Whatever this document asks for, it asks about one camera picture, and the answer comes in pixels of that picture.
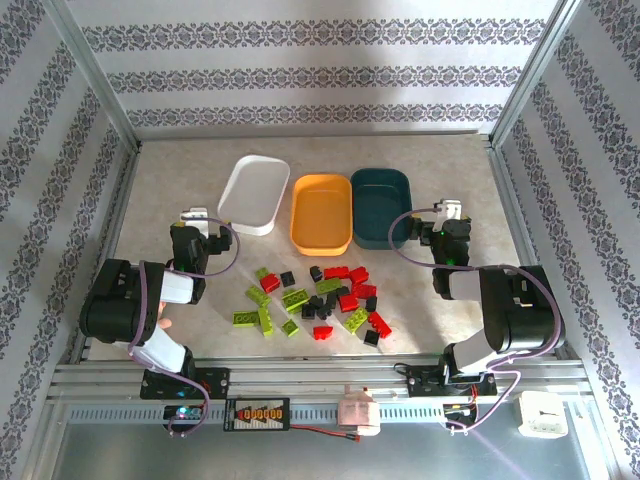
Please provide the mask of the black hub with lights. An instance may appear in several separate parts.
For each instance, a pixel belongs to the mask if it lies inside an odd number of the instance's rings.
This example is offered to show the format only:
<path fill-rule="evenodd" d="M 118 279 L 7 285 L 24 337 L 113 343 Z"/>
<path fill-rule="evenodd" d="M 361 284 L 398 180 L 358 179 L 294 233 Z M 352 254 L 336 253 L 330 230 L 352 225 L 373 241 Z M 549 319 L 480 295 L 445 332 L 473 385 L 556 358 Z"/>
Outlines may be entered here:
<path fill-rule="evenodd" d="M 163 419 L 165 421 L 199 421 L 203 415 L 200 405 L 169 405 L 164 408 Z"/>

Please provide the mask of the white plastic container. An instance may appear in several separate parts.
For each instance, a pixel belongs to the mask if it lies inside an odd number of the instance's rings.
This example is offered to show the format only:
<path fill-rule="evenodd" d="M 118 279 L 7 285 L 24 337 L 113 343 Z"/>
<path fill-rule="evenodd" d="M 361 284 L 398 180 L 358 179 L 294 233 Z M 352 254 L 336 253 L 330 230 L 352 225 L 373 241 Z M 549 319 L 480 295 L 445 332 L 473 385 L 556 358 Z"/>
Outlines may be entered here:
<path fill-rule="evenodd" d="M 280 159 L 250 154 L 236 162 L 218 203 L 220 220 L 238 233 L 265 236 L 274 226 L 290 178 Z"/>

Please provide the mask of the orange plastic container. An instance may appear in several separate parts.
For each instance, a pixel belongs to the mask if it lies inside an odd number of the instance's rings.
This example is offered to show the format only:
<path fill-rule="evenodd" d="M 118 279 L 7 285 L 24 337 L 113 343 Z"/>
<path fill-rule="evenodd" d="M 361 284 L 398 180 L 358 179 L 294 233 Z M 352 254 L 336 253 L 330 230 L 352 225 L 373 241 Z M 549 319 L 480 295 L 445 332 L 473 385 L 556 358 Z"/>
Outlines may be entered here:
<path fill-rule="evenodd" d="M 340 174 L 308 174 L 293 187 L 290 239 L 311 257 L 344 254 L 353 238 L 352 186 Z"/>

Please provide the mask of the black power distribution board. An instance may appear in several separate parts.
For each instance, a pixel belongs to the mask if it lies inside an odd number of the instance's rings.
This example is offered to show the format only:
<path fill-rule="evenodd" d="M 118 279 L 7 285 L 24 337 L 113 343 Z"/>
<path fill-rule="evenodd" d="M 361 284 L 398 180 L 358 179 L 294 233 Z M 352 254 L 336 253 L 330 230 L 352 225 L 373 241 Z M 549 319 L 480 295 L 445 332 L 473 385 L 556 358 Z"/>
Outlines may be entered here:
<path fill-rule="evenodd" d="M 228 399 L 225 404 L 225 432 L 288 431 L 291 424 L 290 399 Z"/>

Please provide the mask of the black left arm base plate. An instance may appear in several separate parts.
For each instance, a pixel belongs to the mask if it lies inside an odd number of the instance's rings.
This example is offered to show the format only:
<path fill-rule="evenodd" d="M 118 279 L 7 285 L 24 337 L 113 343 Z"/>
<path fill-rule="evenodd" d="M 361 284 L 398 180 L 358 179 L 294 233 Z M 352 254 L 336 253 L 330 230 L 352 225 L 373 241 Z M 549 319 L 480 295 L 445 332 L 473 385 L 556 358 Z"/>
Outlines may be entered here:
<path fill-rule="evenodd" d="M 203 367 L 196 368 L 190 380 L 201 385 L 207 391 L 210 399 L 223 400 L 227 398 L 229 376 L 229 369 Z M 204 396 L 198 388 L 183 380 L 145 370 L 140 387 L 140 398 L 143 400 L 202 401 Z"/>

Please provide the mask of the teal plastic container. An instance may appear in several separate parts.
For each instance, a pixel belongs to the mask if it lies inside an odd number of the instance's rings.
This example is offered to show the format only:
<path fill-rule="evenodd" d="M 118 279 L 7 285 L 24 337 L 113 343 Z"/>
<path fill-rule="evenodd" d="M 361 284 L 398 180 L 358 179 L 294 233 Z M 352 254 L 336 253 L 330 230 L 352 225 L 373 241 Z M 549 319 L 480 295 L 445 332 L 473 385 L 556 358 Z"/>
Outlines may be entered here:
<path fill-rule="evenodd" d="M 408 177 L 391 168 L 363 168 L 351 176 L 354 241 L 362 249 L 390 250 L 392 222 L 412 209 Z"/>

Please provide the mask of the white power adapter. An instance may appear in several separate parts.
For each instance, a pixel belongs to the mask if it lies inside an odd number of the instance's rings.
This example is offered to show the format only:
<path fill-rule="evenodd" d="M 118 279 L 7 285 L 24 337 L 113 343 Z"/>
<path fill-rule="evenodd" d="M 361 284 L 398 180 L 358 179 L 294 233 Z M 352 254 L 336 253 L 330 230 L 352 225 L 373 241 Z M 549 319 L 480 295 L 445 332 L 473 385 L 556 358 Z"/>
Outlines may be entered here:
<path fill-rule="evenodd" d="M 556 393 L 523 391 L 515 397 L 519 413 L 519 433 L 524 437 L 558 439 L 568 434 L 561 397 Z"/>

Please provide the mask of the aluminium frame post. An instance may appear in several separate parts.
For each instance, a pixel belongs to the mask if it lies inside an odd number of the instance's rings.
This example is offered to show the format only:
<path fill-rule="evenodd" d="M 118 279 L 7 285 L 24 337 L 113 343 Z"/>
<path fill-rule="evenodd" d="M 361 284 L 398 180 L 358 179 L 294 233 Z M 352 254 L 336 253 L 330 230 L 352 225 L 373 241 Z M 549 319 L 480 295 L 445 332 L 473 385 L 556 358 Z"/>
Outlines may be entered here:
<path fill-rule="evenodd" d="M 522 74 L 508 97 L 499 119 L 487 136 L 487 147 L 496 150 L 511 130 L 537 82 L 545 72 L 551 57 L 576 12 L 585 0 L 558 0 L 533 48 Z"/>
<path fill-rule="evenodd" d="M 138 153 L 141 141 L 66 1 L 40 1 L 121 139 L 131 151 Z"/>

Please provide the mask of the aluminium side rail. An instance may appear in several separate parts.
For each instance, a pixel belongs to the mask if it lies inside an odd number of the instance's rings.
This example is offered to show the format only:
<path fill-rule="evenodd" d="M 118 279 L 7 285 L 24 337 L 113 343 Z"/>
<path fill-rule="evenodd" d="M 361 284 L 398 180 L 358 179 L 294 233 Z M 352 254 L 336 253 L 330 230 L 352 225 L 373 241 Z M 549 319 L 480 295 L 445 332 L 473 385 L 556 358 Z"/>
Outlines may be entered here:
<path fill-rule="evenodd" d="M 511 243 L 513 244 L 512 250 L 514 251 L 513 254 L 495 254 L 492 258 L 496 257 L 500 260 L 517 258 L 518 264 L 540 264 L 545 268 L 555 299 L 560 300 L 560 308 L 565 320 L 566 339 L 563 346 L 555 349 L 554 355 L 558 360 L 583 361 L 583 358 L 575 350 L 574 345 L 570 341 L 570 333 L 572 332 L 574 321 L 572 315 L 566 312 L 566 288 L 564 282 L 562 280 L 555 281 L 556 268 L 553 265 L 546 265 L 536 252 L 533 236 L 527 227 L 526 215 L 518 200 L 518 193 L 516 192 L 516 187 L 511 179 L 503 155 L 491 145 L 486 149 L 486 155 L 511 237 Z"/>
<path fill-rule="evenodd" d="M 106 216 L 104 218 L 97 257 L 89 277 L 88 291 L 90 291 L 94 280 L 97 278 L 99 270 L 104 261 L 110 258 L 117 247 L 122 223 L 127 208 L 132 183 L 140 156 L 141 148 L 134 153 L 130 153 L 121 165 L 114 190 L 109 203 Z M 63 364 L 77 364 L 83 359 L 86 344 L 86 336 L 77 327 L 69 338 L 67 350 L 62 357 Z"/>

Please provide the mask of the pink tape-wrapped box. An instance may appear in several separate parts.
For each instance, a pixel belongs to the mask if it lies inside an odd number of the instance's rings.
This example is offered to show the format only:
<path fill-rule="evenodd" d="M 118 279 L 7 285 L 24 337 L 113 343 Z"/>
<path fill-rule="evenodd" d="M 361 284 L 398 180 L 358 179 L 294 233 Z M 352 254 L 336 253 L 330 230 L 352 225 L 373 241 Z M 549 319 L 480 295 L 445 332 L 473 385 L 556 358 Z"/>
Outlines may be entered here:
<path fill-rule="evenodd" d="M 376 436 L 381 431 L 380 405 L 367 387 L 351 391 L 338 403 L 337 425 L 348 433 Z"/>

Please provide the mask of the aluminium mounting rail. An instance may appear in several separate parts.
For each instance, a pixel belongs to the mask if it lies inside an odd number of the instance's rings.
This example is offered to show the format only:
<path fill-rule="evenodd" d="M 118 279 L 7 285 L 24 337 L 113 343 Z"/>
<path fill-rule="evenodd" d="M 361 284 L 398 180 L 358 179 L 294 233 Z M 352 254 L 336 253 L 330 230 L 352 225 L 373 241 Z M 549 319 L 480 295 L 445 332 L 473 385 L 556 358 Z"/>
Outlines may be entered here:
<path fill-rule="evenodd" d="M 378 401 L 408 398 L 407 380 L 400 365 L 431 366 L 431 355 L 364 355 L 291 358 L 199 359 L 199 367 L 227 368 L 228 395 L 238 397 L 289 397 L 297 402 L 327 403 L 365 387 Z M 549 391 L 567 398 L 593 395 L 580 360 L 554 356 L 520 360 L 512 367 L 521 372 L 517 391 Z M 143 369 L 131 361 L 84 361 L 59 365 L 54 370 L 46 400 L 88 403 L 122 403 L 139 399 Z"/>

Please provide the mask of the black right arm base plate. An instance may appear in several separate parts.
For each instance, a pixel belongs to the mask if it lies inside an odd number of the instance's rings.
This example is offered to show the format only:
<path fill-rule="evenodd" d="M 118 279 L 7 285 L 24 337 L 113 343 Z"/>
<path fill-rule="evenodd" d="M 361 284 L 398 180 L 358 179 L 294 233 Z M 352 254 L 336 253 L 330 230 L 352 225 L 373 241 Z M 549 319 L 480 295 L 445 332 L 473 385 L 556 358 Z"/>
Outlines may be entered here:
<path fill-rule="evenodd" d="M 409 366 L 405 376 L 411 398 L 497 394 L 495 377 L 488 373 L 452 375 L 438 366 Z"/>

